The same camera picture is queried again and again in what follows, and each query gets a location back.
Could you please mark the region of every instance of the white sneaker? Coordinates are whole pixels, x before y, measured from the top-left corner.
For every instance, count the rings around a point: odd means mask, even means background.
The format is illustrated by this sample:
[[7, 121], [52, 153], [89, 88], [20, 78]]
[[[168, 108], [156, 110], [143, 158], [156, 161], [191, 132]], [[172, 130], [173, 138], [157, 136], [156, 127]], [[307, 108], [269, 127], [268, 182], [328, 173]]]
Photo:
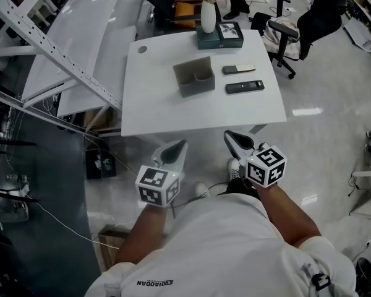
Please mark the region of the white sneaker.
[[364, 153], [370, 155], [369, 148], [370, 148], [369, 144], [364, 144]]
[[198, 198], [207, 198], [210, 197], [209, 188], [203, 183], [197, 183], [195, 185], [195, 195]]
[[230, 158], [228, 160], [228, 171], [229, 180], [232, 181], [235, 178], [239, 178], [239, 161], [236, 158]]

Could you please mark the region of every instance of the table leg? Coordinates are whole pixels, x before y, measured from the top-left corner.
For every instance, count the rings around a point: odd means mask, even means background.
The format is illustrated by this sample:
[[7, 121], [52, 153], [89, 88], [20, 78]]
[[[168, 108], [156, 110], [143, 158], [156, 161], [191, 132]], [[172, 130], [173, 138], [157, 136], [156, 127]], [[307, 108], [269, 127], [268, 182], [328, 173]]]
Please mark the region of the table leg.
[[164, 145], [166, 142], [162, 139], [160, 139], [158, 136], [155, 134], [143, 134], [140, 136], [136, 136], [140, 140], [143, 140], [144, 142], [147, 143], [152, 143], [152, 144], [158, 144], [158, 145]]
[[254, 126], [250, 131], [249, 133], [251, 134], [257, 134], [258, 132], [260, 132], [264, 127], [266, 127], [267, 125], [266, 124], [259, 124], [257, 126]]

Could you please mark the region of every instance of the black office chair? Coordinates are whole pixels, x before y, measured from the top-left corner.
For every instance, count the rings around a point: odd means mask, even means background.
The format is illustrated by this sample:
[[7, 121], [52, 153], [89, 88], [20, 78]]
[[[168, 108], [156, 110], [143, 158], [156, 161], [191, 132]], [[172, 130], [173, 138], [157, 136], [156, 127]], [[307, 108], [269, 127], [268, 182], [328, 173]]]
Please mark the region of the black office chair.
[[[278, 0], [277, 17], [282, 16], [284, 1], [290, 3], [290, 0]], [[344, 9], [341, 8], [343, 1], [346, 3], [346, 0], [315, 0], [310, 10], [299, 18], [297, 22], [301, 44], [299, 59], [304, 60], [308, 56], [309, 49], [313, 42], [334, 33], [341, 27], [341, 13], [344, 12]], [[293, 79], [296, 76], [296, 72], [283, 58], [287, 57], [284, 55], [284, 52], [286, 51], [289, 37], [298, 38], [298, 33], [291, 28], [271, 21], [271, 18], [272, 16], [268, 14], [256, 13], [252, 21], [251, 29], [258, 30], [262, 36], [268, 22], [270, 28], [281, 33], [278, 52], [268, 52], [268, 55], [271, 62], [274, 58], [278, 61], [278, 67], [283, 65], [287, 68], [290, 71], [289, 78]]]
[[[187, 15], [183, 17], [175, 17], [175, 0], [147, 0], [149, 1], [155, 8], [154, 8], [154, 19], [155, 24], [158, 29], [162, 30], [164, 34], [169, 33], [178, 33], [178, 32], [186, 32], [195, 30], [194, 28], [184, 28], [180, 27], [175, 24], [175, 22], [179, 21], [189, 21], [194, 20], [197, 23], [200, 22], [200, 9], [201, 9], [201, 1], [187, 1], [190, 4], [199, 4], [195, 6], [195, 14], [194, 15]], [[218, 9], [217, 4], [215, 4], [216, 9], [216, 21], [221, 21], [221, 14]]]

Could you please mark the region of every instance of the black remote control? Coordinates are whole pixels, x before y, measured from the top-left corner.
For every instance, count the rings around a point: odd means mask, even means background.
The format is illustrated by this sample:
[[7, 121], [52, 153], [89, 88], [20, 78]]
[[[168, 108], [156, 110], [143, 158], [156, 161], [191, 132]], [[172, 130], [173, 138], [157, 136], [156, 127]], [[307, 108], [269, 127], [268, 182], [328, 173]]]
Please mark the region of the black remote control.
[[253, 92], [263, 90], [264, 84], [262, 80], [253, 80], [251, 82], [237, 82], [236, 84], [225, 85], [225, 91], [228, 95], [239, 92]]

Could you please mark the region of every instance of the picture frame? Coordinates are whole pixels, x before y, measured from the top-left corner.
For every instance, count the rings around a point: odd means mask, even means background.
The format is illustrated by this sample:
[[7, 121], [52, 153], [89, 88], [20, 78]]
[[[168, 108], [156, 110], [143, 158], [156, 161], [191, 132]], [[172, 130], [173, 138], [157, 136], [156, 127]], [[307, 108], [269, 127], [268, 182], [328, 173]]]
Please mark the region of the picture frame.
[[218, 22], [216, 29], [220, 40], [243, 40], [242, 30], [237, 22]]

